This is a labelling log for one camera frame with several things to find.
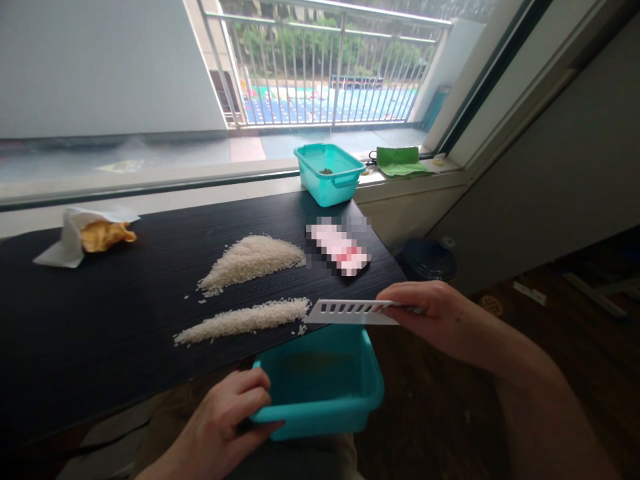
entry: metal railing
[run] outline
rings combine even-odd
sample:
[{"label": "metal railing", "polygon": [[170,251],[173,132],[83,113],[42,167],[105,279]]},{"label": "metal railing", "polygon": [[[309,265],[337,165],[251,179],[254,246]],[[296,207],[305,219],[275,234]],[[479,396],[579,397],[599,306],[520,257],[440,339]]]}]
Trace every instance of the metal railing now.
[{"label": "metal railing", "polygon": [[206,12],[197,1],[218,71],[221,51],[235,62],[231,84],[220,75],[219,94],[222,104],[240,106],[227,112],[236,128],[406,122],[451,26],[324,0],[272,2],[276,12],[302,8],[305,22]]}]

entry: teal plastic container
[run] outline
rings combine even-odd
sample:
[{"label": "teal plastic container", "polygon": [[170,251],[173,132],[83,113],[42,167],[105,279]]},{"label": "teal plastic container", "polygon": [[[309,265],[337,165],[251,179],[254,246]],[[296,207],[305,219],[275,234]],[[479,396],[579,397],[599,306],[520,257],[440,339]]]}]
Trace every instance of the teal plastic container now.
[{"label": "teal plastic container", "polygon": [[271,380],[271,406],[256,423],[285,420],[272,440],[358,432],[380,406],[385,383],[362,325],[331,325],[256,357]]},{"label": "teal plastic container", "polygon": [[[293,154],[298,158],[302,184],[321,207],[353,198],[360,174],[366,170],[362,162],[330,143],[305,145]],[[325,169],[332,173],[320,173]]]}]

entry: floor drain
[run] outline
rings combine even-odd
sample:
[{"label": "floor drain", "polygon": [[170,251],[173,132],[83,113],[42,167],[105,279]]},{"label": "floor drain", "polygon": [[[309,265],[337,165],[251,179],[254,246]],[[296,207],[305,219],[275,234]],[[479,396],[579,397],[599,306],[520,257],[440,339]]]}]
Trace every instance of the floor drain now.
[{"label": "floor drain", "polygon": [[490,314],[495,315],[496,317],[500,317],[505,309],[502,306],[500,300],[492,295],[485,295],[480,299],[480,306],[484,308],[484,310],[488,311]]}]

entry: white window ledge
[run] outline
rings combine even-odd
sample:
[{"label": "white window ledge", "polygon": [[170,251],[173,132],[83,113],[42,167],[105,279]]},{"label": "white window ledge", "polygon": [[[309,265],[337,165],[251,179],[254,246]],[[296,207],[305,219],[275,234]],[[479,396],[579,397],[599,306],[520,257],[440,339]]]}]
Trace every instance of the white window ledge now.
[{"label": "white window ledge", "polygon": [[[356,156],[358,158],[368,158],[368,153],[369,152],[361,153]],[[462,185],[467,180],[466,172],[460,170],[460,167],[451,161],[445,162],[445,164],[440,167],[434,165],[432,160],[424,160],[422,162],[432,171],[437,172],[437,175],[414,177],[410,179],[390,179],[384,176],[384,174],[377,169],[374,169],[369,175],[360,177],[360,184],[356,189],[354,200],[358,203],[363,203],[398,197],[401,195],[410,195],[412,193],[422,191]],[[278,169],[270,169],[270,171],[281,171],[286,168],[297,167],[297,161],[291,159],[282,160],[278,161],[277,166]],[[124,178],[124,181],[128,186],[135,185],[135,182],[132,181],[131,178]],[[89,185],[91,182],[85,182],[84,185],[78,185],[78,182],[78,179],[74,182],[74,191],[90,191]],[[8,211],[0,213],[0,238],[8,238],[34,230],[60,227],[62,214],[64,210],[71,205],[100,210],[118,204],[131,208],[139,215],[144,215],[147,213],[197,207],[200,205],[267,197],[270,195],[300,191],[302,189],[303,187],[300,183],[300,177],[295,176],[252,182],[251,188],[247,188],[245,184],[236,183],[231,185],[218,185],[214,187],[194,188],[166,193],[136,195],[118,199],[87,201],[81,203],[70,203],[67,205]]]}]

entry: glass window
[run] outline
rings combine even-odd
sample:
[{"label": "glass window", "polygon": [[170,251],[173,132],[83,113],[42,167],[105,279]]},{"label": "glass window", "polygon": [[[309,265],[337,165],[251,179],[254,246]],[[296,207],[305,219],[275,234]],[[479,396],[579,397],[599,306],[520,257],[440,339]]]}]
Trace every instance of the glass window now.
[{"label": "glass window", "polygon": [[0,208],[296,175],[310,143],[359,159],[426,145],[529,3],[16,3],[0,19]]}]

